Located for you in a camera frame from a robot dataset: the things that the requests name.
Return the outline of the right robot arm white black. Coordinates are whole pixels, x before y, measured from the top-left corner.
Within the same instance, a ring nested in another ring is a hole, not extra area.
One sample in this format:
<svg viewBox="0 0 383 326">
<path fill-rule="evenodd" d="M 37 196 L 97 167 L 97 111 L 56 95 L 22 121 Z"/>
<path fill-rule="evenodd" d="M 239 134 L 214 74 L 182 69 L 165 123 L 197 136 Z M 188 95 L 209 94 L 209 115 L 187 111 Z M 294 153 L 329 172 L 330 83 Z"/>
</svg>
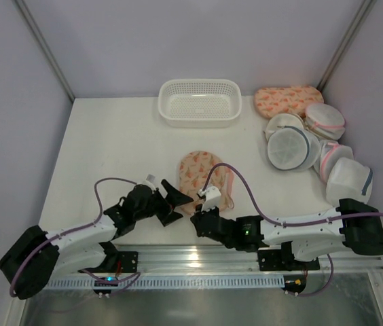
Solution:
<svg viewBox="0 0 383 326">
<path fill-rule="evenodd" d="M 220 242 L 228 249 L 256 253 L 264 247 L 278 246 L 281 262 L 275 270 L 294 270 L 297 264 L 339 251 L 383 255 L 378 210 L 354 199 L 342 199 L 335 208 L 292 221 L 278 218 L 270 223 L 259 215 L 225 219 L 215 207 L 196 211 L 191 222 L 199 237 Z"/>
</svg>

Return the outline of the peach floral laundry bag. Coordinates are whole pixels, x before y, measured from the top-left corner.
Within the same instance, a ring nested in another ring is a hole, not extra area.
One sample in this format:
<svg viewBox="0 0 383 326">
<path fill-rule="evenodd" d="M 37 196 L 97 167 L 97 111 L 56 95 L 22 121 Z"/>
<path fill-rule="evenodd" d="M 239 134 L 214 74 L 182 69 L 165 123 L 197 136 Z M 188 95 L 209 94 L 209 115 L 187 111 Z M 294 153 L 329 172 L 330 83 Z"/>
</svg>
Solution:
<svg viewBox="0 0 383 326">
<path fill-rule="evenodd" d="M 179 191 L 194 199 L 192 203 L 181 207 L 187 215 L 193 215 L 195 208 L 202 203 L 198 191 L 204 186 L 211 168 L 222 163 L 222 160 L 207 151 L 193 151 L 184 156 L 179 163 Z M 216 186 L 221 192 L 219 210 L 234 208 L 232 200 L 232 186 L 234 173 L 225 166 L 219 167 L 211 175 L 210 185 Z"/>
</svg>

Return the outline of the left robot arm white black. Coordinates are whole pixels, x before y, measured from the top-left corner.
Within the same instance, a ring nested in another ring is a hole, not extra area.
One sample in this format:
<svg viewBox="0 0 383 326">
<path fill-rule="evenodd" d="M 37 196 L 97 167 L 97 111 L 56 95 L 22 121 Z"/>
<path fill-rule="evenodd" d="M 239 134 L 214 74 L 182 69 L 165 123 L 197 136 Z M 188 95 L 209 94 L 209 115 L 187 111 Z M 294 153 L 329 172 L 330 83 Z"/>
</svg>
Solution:
<svg viewBox="0 0 383 326">
<path fill-rule="evenodd" d="M 121 254 L 113 244 L 115 239 L 150 217 L 168 226 L 182 218 L 177 207 L 193 202 L 167 180 L 161 182 L 165 195 L 150 180 L 132 185 L 117 204 L 100 208 L 94 221 L 68 230 L 45 231 L 39 225 L 26 229 L 0 259 L 11 297 L 33 297 L 51 278 L 73 272 L 118 272 Z"/>
</svg>

